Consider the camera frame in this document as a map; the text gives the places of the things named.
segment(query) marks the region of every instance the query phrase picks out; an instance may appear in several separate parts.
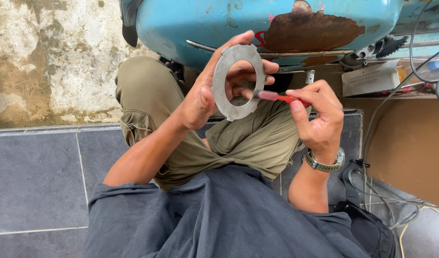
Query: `red brush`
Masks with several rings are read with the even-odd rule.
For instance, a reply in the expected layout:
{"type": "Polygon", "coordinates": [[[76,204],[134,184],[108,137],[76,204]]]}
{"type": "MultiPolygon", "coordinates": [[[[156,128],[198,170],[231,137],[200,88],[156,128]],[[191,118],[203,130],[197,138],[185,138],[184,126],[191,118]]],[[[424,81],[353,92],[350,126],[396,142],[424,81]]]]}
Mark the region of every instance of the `red brush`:
{"type": "Polygon", "coordinates": [[[281,96],[277,92],[273,91],[255,91],[253,93],[254,98],[259,98],[263,100],[269,100],[269,101],[285,101],[286,103],[292,103],[293,101],[300,101],[303,103],[304,108],[308,108],[312,104],[302,101],[296,97],[293,96],[281,96]]]}

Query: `hand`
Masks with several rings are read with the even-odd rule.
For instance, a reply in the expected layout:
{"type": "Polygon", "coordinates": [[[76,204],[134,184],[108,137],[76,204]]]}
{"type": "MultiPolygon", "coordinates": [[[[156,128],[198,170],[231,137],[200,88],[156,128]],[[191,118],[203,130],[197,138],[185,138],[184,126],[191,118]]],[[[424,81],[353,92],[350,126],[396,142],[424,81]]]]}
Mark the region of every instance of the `hand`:
{"type": "MultiPolygon", "coordinates": [[[[205,125],[208,118],[218,110],[211,87],[213,73],[216,64],[221,58],[221,52],[226,47],[232,47],[237,44],[250,44],[253,38],[254,33],[251,30],[247,31],[231,38],[213,53],[212,58],[200,73],[188,95],[177,108],[179,111],[178,115],[187,129],[196,130],[201,128],[205,125]]],[[[267,60],[263,60],[263,65],[265,73],[276,73],[279,68],[278,64],[267,60]]],[[[256,81],[256,73],[249,62],[241,60],[233,64],[226,76],[225,92],[228,100],[231,100],[234,96],[252,98],[253,91],[236,85],[244,80],[256,81]]],[[[267,75],[264,85],[271,85],[274,81],[274,77],[267,75]]]]}
{"type": "Polygon", "coordinates": [[[299,138],[312,150],[316,161],[334,164],[341,140],[344,120],[342,104],[325,80],[319,80],[300,90],[288,90],[287,95],[312,103],[317,110],[315,119],[308,120],[300,101],[290,103],[291,114],[296,123],[299,138]]]}

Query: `red brush handle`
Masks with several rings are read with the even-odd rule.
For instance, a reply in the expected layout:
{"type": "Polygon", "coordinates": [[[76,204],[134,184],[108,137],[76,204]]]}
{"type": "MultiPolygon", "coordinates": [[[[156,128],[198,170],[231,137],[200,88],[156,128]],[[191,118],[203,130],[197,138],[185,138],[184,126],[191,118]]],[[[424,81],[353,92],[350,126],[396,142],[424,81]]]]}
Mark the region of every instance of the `red brush handle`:
{"type": "Polygon", "coordinates": [[[292,103],[293,101],[300,101],[301,103],[303,103],[304,108],[308,108],[312,105],[308,102],[302,101],[302,100],[298,99],[297,97],[293,97],[293,96],[280,96],[279,95],[278,99],[280,101],[285,101],[286,103],[292,103]]]}

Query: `dark gray t-shirt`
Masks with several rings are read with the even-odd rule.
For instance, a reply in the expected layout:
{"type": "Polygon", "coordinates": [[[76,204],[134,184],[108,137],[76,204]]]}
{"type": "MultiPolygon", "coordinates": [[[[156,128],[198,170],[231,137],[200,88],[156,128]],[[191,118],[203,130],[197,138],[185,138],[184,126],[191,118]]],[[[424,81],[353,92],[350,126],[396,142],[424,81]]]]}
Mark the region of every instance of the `dark gray t-shirt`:
{"type": "Polygon", "coordinates": [[[346,213],[298,211],[259,171],[230,165],[167,194],[154,184],[97,184],[84,257],[370,256],[346,213]]]}

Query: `brown cardboard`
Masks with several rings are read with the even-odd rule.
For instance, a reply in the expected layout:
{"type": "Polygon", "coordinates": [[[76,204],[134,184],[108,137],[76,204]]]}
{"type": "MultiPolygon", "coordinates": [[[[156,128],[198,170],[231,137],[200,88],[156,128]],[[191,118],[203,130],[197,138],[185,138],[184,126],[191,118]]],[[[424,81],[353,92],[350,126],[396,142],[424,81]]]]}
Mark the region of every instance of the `brown cardboard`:
{"type": "MultiPolygon", "coordinates": [[[[382,99],[341,98],[364,110],[363,137],[382,99]]],[[[367,174],[439,206],[439,102],[391,99],[377,114],[366,146],[367,174]]]]}

